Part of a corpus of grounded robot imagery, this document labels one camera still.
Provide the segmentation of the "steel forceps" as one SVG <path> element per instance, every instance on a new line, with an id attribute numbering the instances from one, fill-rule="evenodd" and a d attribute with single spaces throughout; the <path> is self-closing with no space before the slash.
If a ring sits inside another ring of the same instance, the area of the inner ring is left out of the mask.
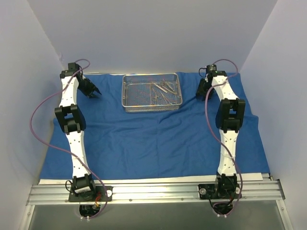
<path id="1" fill-rule="evenodd" d="M 158 105 L 158 99 L 159 99 L 159 91 L 157 91 L 155 88 L 153 88 L 153 93 L 154 93 L 154 104 Z"/>

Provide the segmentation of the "metal mesh instrument tray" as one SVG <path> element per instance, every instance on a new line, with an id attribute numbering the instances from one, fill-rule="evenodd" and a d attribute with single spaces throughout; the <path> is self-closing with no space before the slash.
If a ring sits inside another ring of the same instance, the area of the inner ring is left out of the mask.
<path id="1" fill-rule="evenodd" d="M 166 81 L 177 95 L 165 93 L 154 83 L 161 86 Z M 158 105 L 154 104 L 153 88 L 159 91 Z M 176 73 L 168 74 L 129 74 L 122 79 L 122 106 L 126 112 L 160 112 L 173 111 L 180 108 L 183 97 L 179 76 Z"/>

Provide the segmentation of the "blue surgical wrap cloth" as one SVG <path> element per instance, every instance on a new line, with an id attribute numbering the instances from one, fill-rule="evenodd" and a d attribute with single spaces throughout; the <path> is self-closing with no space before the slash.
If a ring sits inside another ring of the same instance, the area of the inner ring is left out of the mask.
<path id="1" fill-rule="evenodd" d="M 77 94 L 85 120 L 84 147 L 89 168 L 106 180 L 214 175 L 220 145 L 208 129 L 204 102 L 195 98 L 200 76 L 178 72 L 183 104 L 158 113 L 126 113 L 121 104 L 121 75 L 87 75 L 102 93 L 100 99 Z M 236 145 L 236 163 L 243 173 L 270 173 L 240 74 L 229 80 L 246 101 Z M 71 155 L 49 148 L 40 179 L 71 179 Z"/>

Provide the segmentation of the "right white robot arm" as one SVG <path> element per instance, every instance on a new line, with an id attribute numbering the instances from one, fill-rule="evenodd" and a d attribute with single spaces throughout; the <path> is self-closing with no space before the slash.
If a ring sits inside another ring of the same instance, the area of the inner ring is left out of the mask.
<path id="1" fill-rule="evenodd" d="M 215 117 L 215 125 L 220 137 L 213 137 L 220 144 L 220 161 L 217 169 L 217 183 L 213 185 L 213 192 L 223 198 L 234 192 L 239 194 L 237 183 L 236 141 L 239 130 L 243 125 L 246 102 L 234 93 L 229 77 L 225 71 L 219 71 L 216 64 L 204 68 L 205 76 L 200 80 L 196 91 L 196 98 L 205 102 L 205 117 L 209 130 L 213 129 L 208 117 L 208 100 L 214 92 L 217 93 L 220 104 Z"/>

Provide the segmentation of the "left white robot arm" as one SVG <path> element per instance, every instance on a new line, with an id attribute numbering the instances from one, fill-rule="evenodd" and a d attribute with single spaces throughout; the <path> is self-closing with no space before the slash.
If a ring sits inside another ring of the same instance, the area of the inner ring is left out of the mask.
<path id="1" fill-rule="evenodd" d="M 61 72 L 60 79 L 63 91 L 60 104 L 55 108 L 55 116 L 69 142 L 70 152 L 73 153 L 71 192 L 91 201 L 96 197 L 97 189 L 92 173 L 88 170 L 84 148 L 86 121 L 77 105 L 77 92 L 80 91 L 90 99 L 99 98 L 101 92 L 83 75 L 83 69 L 77 62 L 69 63 L 68 69 Z"/>

